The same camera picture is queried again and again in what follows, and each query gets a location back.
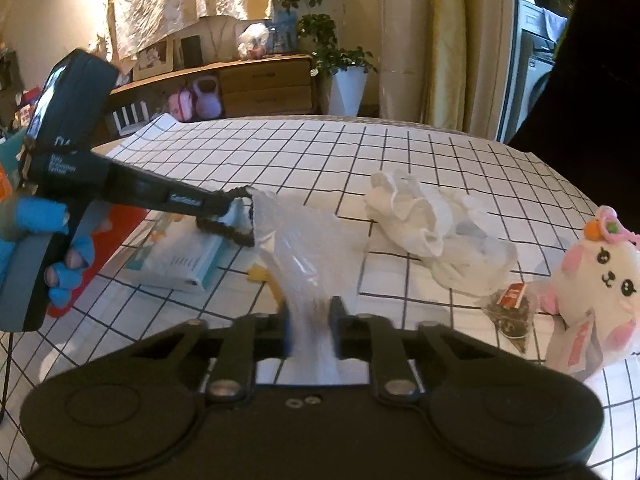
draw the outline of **washing machine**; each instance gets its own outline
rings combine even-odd
[[[546,34],[544,9],[520,2],[519,50],[511,70],[513,89],[500,140],[507,144],[545,89],[554,66],[556,44]]]

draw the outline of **white flower pot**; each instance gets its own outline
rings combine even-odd
[[[361,66],[351,66],[325,80],[321,89],[322,113],[325,115],[355,117],[367,83],[367,74]]]

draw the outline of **shelf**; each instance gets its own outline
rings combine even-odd
[[[134,81],[133,83],[128,83],[118,88],[114,88],[111,91],[110,95],[113,96],[113,95],[122,94],[124,92],[135,90],[136,88],[140,88],[141,86],[146,86],[153,83],[167,81],[176,77],[182,77],[182,76],[191,75],[191,74],[198,74],[201,72],[210,72],[212,70],[220,70],[220,69],[228,68],[231,66],[286,61],[286,60],[292,60],[292,59],[309,59],[309,58],[310,56],[308,56],[307,54],[291,54],[288,56],[277,55],[277,56],[265,57],[263,59],[252,59],[249,61],[230,61],[230,62],[211,63],[205,66],[199,66],[197,68],[185,68],[183,70],[176,70],[175,72],[168,72],[166,74],[155,75],[147,79],[141,79],[140,81]]]

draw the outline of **plastic bag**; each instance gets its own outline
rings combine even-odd
[[[262,59],[267,53],[269,29],[264,23],[249,25],[238,38],[238,54],[240,59]]]
[[[301,384],[340,383],[329,302],[356,300],[367,238],[335,215],[285,204],[271,192],[252,190],[258,255],[277,280],[291,316],[291,365]]]

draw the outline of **table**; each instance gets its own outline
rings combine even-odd
[[[367,219],[363,195],[369,176],[400,168],[420,181],[454,186],[477,196],[500,219],[497,233],[518,249],[513,281],[548,276],[564,250],[581,236],[595,206],[574,186],[531,154],[416,124],[383,124],[329,118],[249,118],[179,124],[162,116],[110,153],[117,160],[207,189],[253,184],[286,200],[337,213],[370,237],[370,254],[352,313],[369,312],[414,328],[437,320],[475,338],[515,352],[476,307],[476,298],[437,285],[427,268],[385,238]],[[249,283],[252,250],[233,244],[204,294],[133,286],[120,269],[157,213],[124,243],[89,284],[73,309],[47,318],[39,332],[17,335],[10,374],[8,414],[0,428],[0,474],[21,478],[33,459],[17,427],[24,396],[47,376],[122,348],[141,337],[195,317],[228,326],[249,312],[274,312],[269,289]],[[544,361],[551,316],[537,313],[526,358]],[[8,335],[1,338],[6,361]],[[367,382],[366,365],[341,362],[347,381]],[[258,367],[259,382],[295,383],[286,362]],[[607,367],[588,381],[605,407],[605,427],[590,465],[606,479],[638,476],[640,366],[636,357]]]

